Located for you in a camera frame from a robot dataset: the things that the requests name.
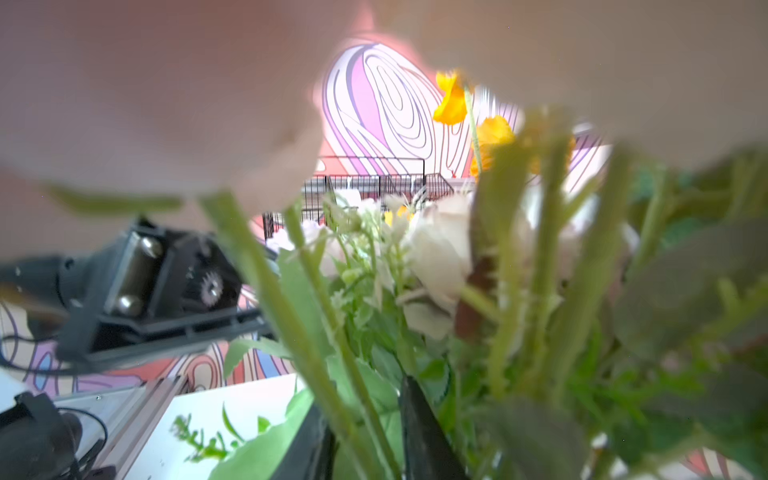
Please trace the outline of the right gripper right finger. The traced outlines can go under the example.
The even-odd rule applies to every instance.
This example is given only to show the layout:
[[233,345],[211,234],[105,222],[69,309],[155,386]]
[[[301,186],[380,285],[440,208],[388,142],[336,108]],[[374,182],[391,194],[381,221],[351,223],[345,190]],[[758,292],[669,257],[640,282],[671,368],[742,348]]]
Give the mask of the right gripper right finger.
[[399,410],[405,479],[467,480],[465,468],[452,450],[417,380],[402,378]]

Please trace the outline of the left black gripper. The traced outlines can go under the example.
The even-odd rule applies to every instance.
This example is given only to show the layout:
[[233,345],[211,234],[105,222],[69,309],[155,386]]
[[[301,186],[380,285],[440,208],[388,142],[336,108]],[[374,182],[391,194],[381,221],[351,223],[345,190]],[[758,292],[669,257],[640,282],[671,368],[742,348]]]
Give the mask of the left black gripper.
[[64,257],[58,293],[68,319],[56,356],[73,369],[118,369],[204,350],[243,334],[275,335],[212,234],[140,219],[103,249]]

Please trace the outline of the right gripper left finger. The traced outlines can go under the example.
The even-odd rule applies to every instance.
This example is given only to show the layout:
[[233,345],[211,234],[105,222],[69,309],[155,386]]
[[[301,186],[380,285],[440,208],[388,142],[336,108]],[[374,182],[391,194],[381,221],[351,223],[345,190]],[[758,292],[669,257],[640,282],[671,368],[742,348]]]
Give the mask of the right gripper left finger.
[[335,455],[335,435],[313,404],[271,480],[331,480]]

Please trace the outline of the white purple mixed bouquet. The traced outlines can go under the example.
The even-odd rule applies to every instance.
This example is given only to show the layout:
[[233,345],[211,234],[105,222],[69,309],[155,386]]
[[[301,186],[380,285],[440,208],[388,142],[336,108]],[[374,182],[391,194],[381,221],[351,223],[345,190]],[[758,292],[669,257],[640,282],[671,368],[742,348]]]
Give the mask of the white purple mixed bouquet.
[[471,270],[472,203],[465,192],[407,202],[339,190],[325,222],[301,224],[353,354],[392,384],[413,373],[440,397],[482,385],[478,352],[454,325]]

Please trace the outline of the orange poppy flower stem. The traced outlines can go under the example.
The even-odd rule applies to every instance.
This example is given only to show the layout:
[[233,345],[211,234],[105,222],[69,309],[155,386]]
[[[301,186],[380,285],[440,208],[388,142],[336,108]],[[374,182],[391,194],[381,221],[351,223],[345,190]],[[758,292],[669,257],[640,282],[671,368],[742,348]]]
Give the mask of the orange poppy flower stem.
[[492,150],[516,139],[525,113],[517,106],[498,103],[485,87],[470,83],[459,70],[438,71],[435,82],[441,98],[433,121],[462,130],[469,149],[465,166],[453,176],[477,179],[493,166]]

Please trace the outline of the peach rose flower stem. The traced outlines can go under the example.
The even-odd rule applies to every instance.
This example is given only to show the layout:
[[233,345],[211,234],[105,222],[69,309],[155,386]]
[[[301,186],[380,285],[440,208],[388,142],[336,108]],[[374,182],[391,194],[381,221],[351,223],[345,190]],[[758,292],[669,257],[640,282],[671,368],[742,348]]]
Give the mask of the peach rose flower stem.
[[599,415],[619,400],[598,365],[605,310],[631,249],[624,210],[633,165],[615,150],[606,179],[569,191],[574,125],[569,110],[539,107],[516,134],[504,135],[497,120],[477,129],[475,189],[428,201],[400,222],[415,281],[404,311],[414,333],[479,356],[494,396]]

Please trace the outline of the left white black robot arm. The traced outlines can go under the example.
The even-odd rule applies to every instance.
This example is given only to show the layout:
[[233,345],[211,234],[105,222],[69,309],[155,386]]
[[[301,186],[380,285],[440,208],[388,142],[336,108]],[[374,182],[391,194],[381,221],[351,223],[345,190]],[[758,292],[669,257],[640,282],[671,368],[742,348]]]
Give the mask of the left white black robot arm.
[[[275,339],[259,307],[240,310],[244,285],[214,234],[173,230],[139,218],[90,255],[32,256],[1,263],[1,293],[31,313],[32,339],[55,343],[60,370],[1,366],[53,377],[103,373],[204,351],[257,333]],[[22,393],[1,413],[1,479],[84,479],[101,449],[76,459],[79,419],[46,394]]]

